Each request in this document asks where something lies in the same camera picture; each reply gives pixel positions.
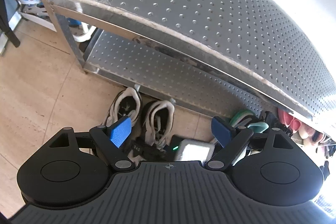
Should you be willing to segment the metal perforated shoe rack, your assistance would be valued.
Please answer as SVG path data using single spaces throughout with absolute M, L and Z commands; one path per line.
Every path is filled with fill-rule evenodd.
M 265 97 L 318 131 L 335 129 L 335 82 L 270 0 L 43 0 L 57 16 L 121 28 L 158 52 Z

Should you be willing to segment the black teal sneaker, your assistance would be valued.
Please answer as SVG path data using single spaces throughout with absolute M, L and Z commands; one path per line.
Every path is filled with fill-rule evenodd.
M 239 122 L 241 122 L 245 117 L 251 116 L 256 118 L 256 114 L 250 110 L 240 110 L 237 112 L 230 120 L 230 125 L 236 127 Z
M 266 122 L 255 122 L 250 123 L 247 127 L 254 133 L 261 134 L 269 128 L 269 125 Z

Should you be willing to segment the pink fluffy claw slipper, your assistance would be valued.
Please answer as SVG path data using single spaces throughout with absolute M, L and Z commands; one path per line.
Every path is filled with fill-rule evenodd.
M 298 129 L 298 133 L 303 139 L 304 145 L 316 145 L 323 138 L 323 135 L 320 132 L 304 123 Z

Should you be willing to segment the white navy chunky sneaker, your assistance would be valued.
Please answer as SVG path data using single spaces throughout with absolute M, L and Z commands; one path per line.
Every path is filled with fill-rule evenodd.
M 135 88 L 128 87 L 120 91 L 110 105 L 103 125 L 111 126 L 123 116 L 128 116 L 131 126 L 137 123 L 142 109 L 142 98 Z

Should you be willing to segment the pink slide sandal right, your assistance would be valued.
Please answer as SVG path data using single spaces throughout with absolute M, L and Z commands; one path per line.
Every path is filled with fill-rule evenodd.
M 292 130 L 293 134 L 297 133 L 301 126 L 302 122 L 296 118 L 293 118 L 293 120 L 289 124 L 289 128 Z

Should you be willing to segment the white black sneaker upturned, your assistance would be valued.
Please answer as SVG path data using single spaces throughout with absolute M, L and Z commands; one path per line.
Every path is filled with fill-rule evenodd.
M 141 137 L 149 146 L 163 150 L 174 123 L 174 105 L 167 100 L 150 101 L 141 113 Z

